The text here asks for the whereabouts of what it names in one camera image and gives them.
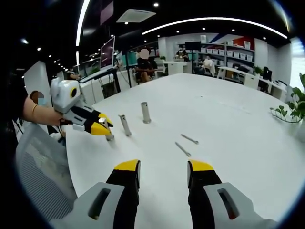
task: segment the white desk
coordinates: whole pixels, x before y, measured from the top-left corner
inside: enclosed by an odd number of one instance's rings
[[[271,86],[271,95],[273,97],[281,100],[282,102],[286,101],[287,90],[269,80],[265,80],[256,75],[245,73],[245,72],[237,70],[235,68],[219,67],[219,69],[224,69],[226,71],[228,70],[228,71],[232,71],[232,72],[236,72],[236,73],[240,73],[240,74],[244,75],[244,85],[247,87],[253,88],[255,90],[257,90],[257,88],[258,88],[259,80],[266,82],[267,84],[269,84]]]
[[[168,75],[177,73],[192,73],[192,63],[182,61],[165,61],[164,64],[168,65]]]
[[[152,122],[142,122],[141,102]],[[271,116],[281,101],[239,84],[193,74],[150,81],[107,98],[95,109],[113,121],[115,141],[67,128],[67,154],[78,196],[105,182],[113,168],[141,160],[136,229],[192,228],[188,205],[187,160],[210,163],[266,219],[278,220],[300,192],[305,177],[305,145]],[[118,115],[126,115],[126,137]],[[180,136],[185,134],[196,145]]]

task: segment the metal cylinder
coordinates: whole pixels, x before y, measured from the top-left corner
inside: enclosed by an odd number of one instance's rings
[[[127,137],[131,136],[132,133],[130,132],[130,129],[129,129],[129,126],[127,124],[125,115],[119,115],[119,117],[121,119],[121,122],[122,122],[122,125],[123,125],[126,136]]]
[[[141,103],[142,112],[143,112],[143,122],[145,124],[151,123],[151,118],[149,117],[148,105],[147,102]]]
[[[110,128],[108,127],[108,122],[106,118],[100,118],[99,122],[103,124],[110,132],[109,135],[105,135],[107,141],[112,141],[114,139],[114,135],[111,133]]]

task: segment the air vent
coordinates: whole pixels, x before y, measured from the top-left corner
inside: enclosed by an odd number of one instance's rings
[[[145,10],[135,10],[135,9],[129,9],[127,10],[116,22],[130,22],[130,23],[140,23],[156,13],[149,12]]]

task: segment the office chair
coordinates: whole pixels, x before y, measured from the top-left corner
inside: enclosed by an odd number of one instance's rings
[[[52,165],[62,175],[69,172],[65,147],[51,138],[40,126],[31,123],[19,140],[15,165],[25,192],[38,211],[49,221],[61,219],[70,213],[77,197],[75,193],[65,190],[60,182],[54,179],[55,176],[50,176],[46,167],[41,167],[46,161],[53,162]]]

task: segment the curved light strip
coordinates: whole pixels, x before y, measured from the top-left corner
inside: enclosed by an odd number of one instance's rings
[[[81,8],[80,19],[78,20],[78,26],[77,26],[76,46],[80,45],[82,24],[84,22],[84,18],[85,18],[85,14],[86,14],[89,2],[90,2],[90,0],[85,0],[82,5],[82,8]]]
[[[267,30],[270,30],[272,32],[275,32],[276,34],[284,37],[285,39],[287,39],[288,37],[282,33],[280,33],[279,31],[276,31],[274,29],[271,29],[270,27],[267,27],[265,25],[262,25],[262,24],[259,24],[259,23],[256,23],[256,22],[252,22],[252,21],[247,21],[247,20],[242,20],[242,19],[236,19],[236,18],[222,18],[222,17],[209,17],[209,18],[193,18],[193,19],[186,19],[186,20],[182,20],[182,21],[176,21],[176,22],[172,22],[172,23],[169,23],[169,24],[166,24],[166,25],[162,25],[162,26],[159,26],[159,27],[156,27],[154,29],[151,29],[151,30],[148,30],[146,32],[143,32],[142,35],[145,35],[149,32],[152,32],[152,31],[156,31],[158,29],[161,29],[161,28],[164,28],[164,27],[167,27],[167,26],[171,26],[171,25],[176,25],[176,24],[180,24],[180,23],[184,23],[184,22],[190,22],[190,21],[203,21],[203,20],[227,20],[227,21],[239,21],[239,22],[244,22],[244,23],[248,23],[248,24],[252,24],[252,25],[256,25],[256,26],[259,26],[259,27],[262,27],[264,29],[267,29]]]

